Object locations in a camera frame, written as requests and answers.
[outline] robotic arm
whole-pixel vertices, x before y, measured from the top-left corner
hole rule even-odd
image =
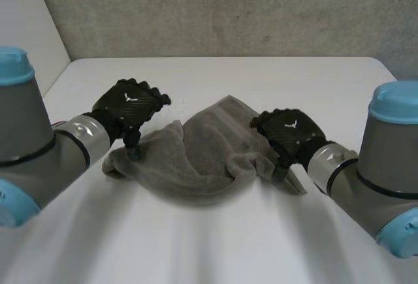
[[[360,155],[328,141],[300,110],[264,112],[251,127],[280,156],[284,178],[301,164],[328,195],[394,256],[418,255],[418,82],[379,86]]]
[[[138,159],[139,128],[170,104],[146,82],[120,80],[91,112],[51,127],[26,52],[0,47],[0,225],[22,225],[122,138]],[[358,156],[326,139],[300,110],[264,112],[251,126],[280,156],[393,255],[418,255],[418,82],[378,87]]]
[[[0,47],[0,225],[20,226],[122,138],[137,159],[139,128],[171,100],[120,80],[91,112],[50,125],[26,52]]]

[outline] light blue cap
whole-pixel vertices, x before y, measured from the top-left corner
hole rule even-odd
[[[387,223],[376,242],[398,258],[418,256],[418,208],[412,208]]]
[[[0,227],[19,227],[39,212],[39,205],[28,194],[0,180]]]
[[[25,50],[0,46],[0,87],[24,84],[34,75]]]
[[[418,124],[418,80],[389,82],[376,88],[368,106],[371,116],[393,124]]]

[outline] crumpled towel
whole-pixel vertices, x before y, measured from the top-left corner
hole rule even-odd
[[[177,202],[221,202],[249,187],[256,176],[272,181],[277,156],[249,121],[257,112],[228,96],[184,125],[168,124],[139,142],[140,159],[119,148],[104,160],[103,172],[135,180]]]

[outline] table surface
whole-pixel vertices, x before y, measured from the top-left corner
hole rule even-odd
[[[254,110],[300,108],[329,139],[359,150],[376,86],[367,57],[82,59],[44,98],[51,121],[87,112],[117,79],[147,80],[173,100],[142,128],[185,122],[226,95]],[[114,147],[121,146],[116,142]],[[304,170],[303,197],[265,187],[211,208],[174,206],[100,163],[17,230],[0,230],[2,283],[416,283],[416,260],[388,254]]]

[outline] carbon fiber pattern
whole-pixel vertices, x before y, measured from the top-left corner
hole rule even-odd
[[[300,110],[263,112],[250,125],[267,138],[280,157],[292,163],[298,162],[298,152],[306,141],[313,137],[325,138],[318,125]]]
[[[108,110],[121,124],[132,129],[139,128],[170,103],[167,95],[150,88],[147,82],[120,80],[95,103],[93,110]]]
[[[112,126],[111,129],[117,131],[112,138],[122,138],[127,149],[135,149],[141,136],[140,127],[166,104],[171,104],[169,96],[160,94],[157,88],[151,88],[147,82],[138,84],[132,78],[120,80],[110,88],[95,103],[93,113],[98,113],[96,110],[110,113],[116,120],[116,127]]]

